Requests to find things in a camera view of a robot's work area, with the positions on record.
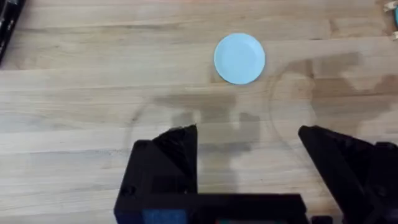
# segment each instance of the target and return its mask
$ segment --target wooden table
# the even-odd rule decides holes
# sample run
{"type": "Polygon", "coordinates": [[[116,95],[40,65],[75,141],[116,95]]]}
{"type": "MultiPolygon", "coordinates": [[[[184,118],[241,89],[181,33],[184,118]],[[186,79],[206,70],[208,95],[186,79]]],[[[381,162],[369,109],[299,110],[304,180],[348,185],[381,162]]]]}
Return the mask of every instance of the wooden table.
{"type": "Polygon", "coordinates": [[[0,71],[0,223],[115,223],[133,142],[192,123],[201,192],[298,192],[339,215],[297,131],[398,142],[383,3],[28,1],[0,71]],[[215,72],[232,32],[267,52],[252,84],[215,72]]]}

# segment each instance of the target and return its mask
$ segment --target plate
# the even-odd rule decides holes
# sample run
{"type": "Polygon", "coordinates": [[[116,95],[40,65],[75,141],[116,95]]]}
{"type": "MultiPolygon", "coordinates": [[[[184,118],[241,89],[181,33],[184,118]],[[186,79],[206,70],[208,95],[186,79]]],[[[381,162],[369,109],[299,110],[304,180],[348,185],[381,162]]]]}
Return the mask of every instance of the plate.
{"type": "Polygon", "coordinates": [[[260,76],[266,64],[266,53],[260,42],[248,34],[230,34],[214,52],[218,74],[227,82],[242,85],[260,76]]]}

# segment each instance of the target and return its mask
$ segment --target black plastic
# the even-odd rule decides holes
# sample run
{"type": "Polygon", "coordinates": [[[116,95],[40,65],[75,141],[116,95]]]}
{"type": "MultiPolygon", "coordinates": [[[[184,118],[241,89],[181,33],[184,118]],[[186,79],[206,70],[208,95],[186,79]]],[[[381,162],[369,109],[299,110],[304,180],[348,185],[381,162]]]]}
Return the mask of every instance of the black plastic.
{"type": "Polygon", "coordinates": [[[347,224],[398,223],[398,147],[318,126],[300,128],[312,161],[347,224]]]}
{"type": "Polygon", "coordinates": [[[135,143],[114,214],[119,224],[153,223],[148,213],[152,218],[173,218],[174,224],[214,224],[217,220],[308,223],[297,194],[197,194],[197,189],[197,128],[171,129],[151,141],[135,143]]]}
{"type": "Polygon", "coordinates": [[[0,63],[24,5],[25,0],[0,0],[0,63]]]}

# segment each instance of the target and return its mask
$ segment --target table surface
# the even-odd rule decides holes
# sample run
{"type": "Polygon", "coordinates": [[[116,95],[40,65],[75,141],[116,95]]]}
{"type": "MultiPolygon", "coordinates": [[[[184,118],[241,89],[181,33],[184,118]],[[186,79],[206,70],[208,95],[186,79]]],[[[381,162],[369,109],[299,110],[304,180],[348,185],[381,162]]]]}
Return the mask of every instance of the table surface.
{"type": "Polygon", "coordinates": [[[0,71],[0,223],[116,223],[133,142],[192,123],[200,192],[297,192],[339,215],[297,131],[398,142],[384,3],[28,1],[0,71]],[[233,32],[266,50],[252,84],[214,69],[233,32]]]}

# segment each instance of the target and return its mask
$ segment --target blue component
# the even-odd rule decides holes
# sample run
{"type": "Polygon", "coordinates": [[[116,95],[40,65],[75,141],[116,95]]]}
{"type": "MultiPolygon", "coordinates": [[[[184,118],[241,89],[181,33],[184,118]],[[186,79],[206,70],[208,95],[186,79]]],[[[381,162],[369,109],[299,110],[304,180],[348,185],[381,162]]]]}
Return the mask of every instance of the blue component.
{"type": "Polygon", "coordinates": [[[187,214],[181,209],[147,209],[142,218],[145,224],[187,224],[187,214]]]}
{"type": "Polygon", "coordinates": [[[398,29],[398,7],[394,9],[394,20],[396,22],[396,28],[398,29]]]}

